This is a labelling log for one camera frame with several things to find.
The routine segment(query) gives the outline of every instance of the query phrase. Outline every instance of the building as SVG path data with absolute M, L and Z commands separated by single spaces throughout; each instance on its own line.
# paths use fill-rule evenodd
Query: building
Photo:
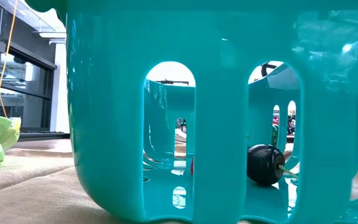
M 5 55 L 13 10 L 14 0 L 0 0 L 0 75 L 6 63 L 1 96 L 7 116 L 21 118 L 21 140 L 67 137 L 67 98 L 59 97 L 67 91 L 62 89 L 66 82 L 65 47 L 42 37 L 44 32 L 61 30 L 20 0 L 11 48 Z M 0 116 L 4 116 L 1 102 Z M 59 129 L 57 123 L 64 127 Z

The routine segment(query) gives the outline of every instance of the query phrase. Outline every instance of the wall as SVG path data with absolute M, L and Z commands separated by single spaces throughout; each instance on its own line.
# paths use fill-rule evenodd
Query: wall
M 1 27 L 1 41 L 6 41 L 9 38 L 9 32 L 11 30 L 13 15 L 7 11 L 2 13 L 2 27 Z M 20 45 L 26 50 L 31 51 L 39 57 L 42 57 L 49 62 L 55 61 L 55 48 L 49 46 L 48 39 L 42 39 L 32 35 L 32 32 L 36 31 L 34 28 L 26 24 L 24 21 L 16 18 L 14 32 L 12 35 L 12 42 Z
M 26 65 L 23 77 L 34 77 L 40 73 L 40 68 L 32 65 Z M 26 90 L 37 92 L 43 88 L 43 82 L 27 82 Z M 9 95 L 2 95 L 4 106 L 23 107 L 22 127 L 25 128 L 39 128 L 41 126 L 44 100 L 32 95 L 12 95 L 15 93 L 12 90 L 3 89 L 2 93 Z
M 53 76 L 50 130 L 70 133 L 67 103 L 66 45 L 56 44 L 55 51 L 55 65 L 57 65 L 57 69 Z

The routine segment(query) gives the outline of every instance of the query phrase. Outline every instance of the eggplant stem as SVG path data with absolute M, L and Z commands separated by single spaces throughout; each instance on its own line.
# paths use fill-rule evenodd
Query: eggplant stem
M 289 171 L 287 168 L 285 168 L 285 166 L 283 165 L 278 165 L 278 168 L 286 173 L 288 173 L 290 176 L 292 176 L 293 178 L 295 178 L 296 180 L 298 180 L 298 176 L 296 174 L 294 174 L 293 172 Z

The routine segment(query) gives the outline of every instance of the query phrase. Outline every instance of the glass window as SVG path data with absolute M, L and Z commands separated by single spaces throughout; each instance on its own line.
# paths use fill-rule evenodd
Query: glass window
M 49 94 L 46 87 L 46 69 L 33 65 L 18 56 L 2 54 L 0 72 L 2 72 L 5 61 L 6 68 L 2 78 L 3 84 L 25 89 L 32 93 Z
M 5 88 L 1 89 L 7 116 L 21 118 L 22 128 L 48 128 L 45 122 L 48 100 L 40 97 L 19 93 Z M 0 116 L 4 116 L 0 101 Z

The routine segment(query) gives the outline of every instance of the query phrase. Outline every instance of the beige fabric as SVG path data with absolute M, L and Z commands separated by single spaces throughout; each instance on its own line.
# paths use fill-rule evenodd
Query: beige fabric
M 184 159 L 186 157 L 186 136 L 187 134 L 180 129 L 175 130 L 175 158 Z
M 0 170 L 0 224 L 126 223 L 110 216 L 84 193 L 70 151 L 7 152 L 5 166 Z M 354 194 L 353 198 L 358 197 L 358 175 Z
M 0 189 L 72 167 L 70 151 L 11 149 L 0 169 Z

